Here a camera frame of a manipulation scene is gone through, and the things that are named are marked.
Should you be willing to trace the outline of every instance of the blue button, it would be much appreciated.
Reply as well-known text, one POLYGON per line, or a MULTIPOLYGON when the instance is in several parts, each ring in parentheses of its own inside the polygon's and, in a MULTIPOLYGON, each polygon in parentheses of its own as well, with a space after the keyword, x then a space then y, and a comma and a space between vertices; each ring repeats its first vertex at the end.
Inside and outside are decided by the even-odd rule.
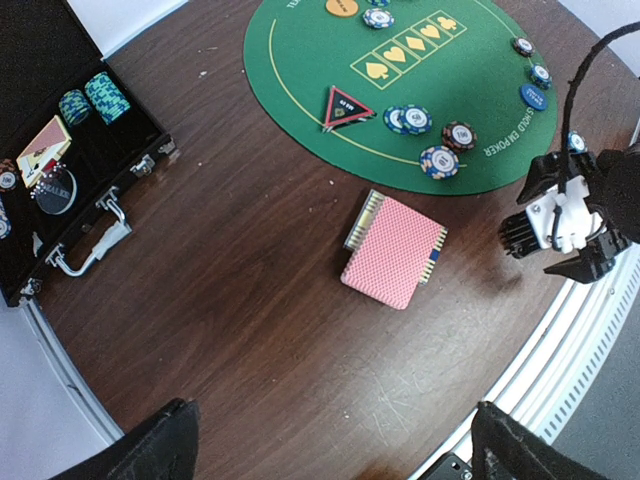
POLYGON ((542 90, 530 83, 526 83, 520 87, 520 96, 522 97, 522 100, 524 100, 524 103, 539 112, 546 110, 549 106, 547 97, 544 95, 542 90))

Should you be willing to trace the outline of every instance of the wooden table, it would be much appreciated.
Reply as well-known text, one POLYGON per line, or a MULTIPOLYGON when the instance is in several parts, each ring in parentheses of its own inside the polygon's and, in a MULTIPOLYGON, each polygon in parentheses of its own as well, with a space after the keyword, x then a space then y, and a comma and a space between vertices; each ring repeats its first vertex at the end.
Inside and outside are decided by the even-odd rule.
MULTIPOLYGON (((563 99, 594 35, 555 0, 497 3, 563 99)), ((343 286, 342 242, 372 185, 259 106, 242 63, 257 6, 193 0, 111 60, 183 155, 125 197, 135 233, 86 278, 53 275, 41 303, 124 429, 174 396, 198 400, 200 479, 404 478, 525 342, 562 283, 542 273, 557 258, 498 244, 522 182, 464 198, 382 187, 449 227, 443 255, 404 312, 343 286)), ((596 151, 623 147, 639 102, 606 52, 573 126, 596 151)))

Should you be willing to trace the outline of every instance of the case lid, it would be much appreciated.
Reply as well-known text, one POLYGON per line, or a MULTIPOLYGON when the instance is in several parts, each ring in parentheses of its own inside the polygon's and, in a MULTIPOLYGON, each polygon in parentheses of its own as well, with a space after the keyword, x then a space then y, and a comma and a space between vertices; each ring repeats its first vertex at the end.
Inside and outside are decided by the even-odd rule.
POLYGON ((42 128, 43 107, 102 55, 64 0, 2 0, 0 25, 0 158, 13 158, 42 128))

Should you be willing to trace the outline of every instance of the case handle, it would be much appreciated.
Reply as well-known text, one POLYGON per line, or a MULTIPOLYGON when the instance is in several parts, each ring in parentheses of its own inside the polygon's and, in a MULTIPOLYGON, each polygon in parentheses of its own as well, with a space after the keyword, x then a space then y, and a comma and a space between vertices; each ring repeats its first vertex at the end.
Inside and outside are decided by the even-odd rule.
POLYGON ((127 223, 127 216, 118 205, 118 198, 115 196, 117 189, 112 187, 111 190, 96 203, 96 207, 104 208, 107 211, 112 212, 117 221, 111 225, 102 235, 102 238, 95 244, 91 250, 91 254, 82 264, 82 267, 78 270, 74 270, 69 266, 65 260, 65 254, 63 252, 64 245, 59 243, 46 259, 46 263, 58 267, 64 273, 70 277, 81 277, 91 268, 91 266, 98 260, 102 260, 102 257, 106 253, 116 246, 122 239, 132 232, 131 226, 127 223))

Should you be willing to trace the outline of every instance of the green felt mat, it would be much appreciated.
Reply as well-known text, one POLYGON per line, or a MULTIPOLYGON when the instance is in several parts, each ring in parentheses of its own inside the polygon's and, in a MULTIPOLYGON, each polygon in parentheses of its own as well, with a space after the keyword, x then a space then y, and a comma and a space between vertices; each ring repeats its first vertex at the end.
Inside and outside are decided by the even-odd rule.
POLYGON ((520 98, 532 63, 544 65, 544 60, 537 53, 528 59, 515 52, 512 39, 526 34, 501 9, 488 0, 392 0, 386 10, 395 24, 373 30, 361 15, 371 5, 357 1, 358 14, 340 18, 326 11, 324 1, 266 0, 251 20, 244 47, 249 82, 289 135, 355 175, 435 195, 502 187, 547 152, 556 130, 556 93, 546 92, 544 112, 520 98), (383 65, 378 68, 384 75, 372 79, 367 63, 383 65), (322 133, 332 85, 378 116, 322 133), (387 129, 387 107, 407 104, 429 110, 431 132, 401 136, 387 129), (441 145, 442 128, 454 120, 473 126, 477 147, 460 155, 455 177, 433 180, 419 167, 420 153, 441 145))

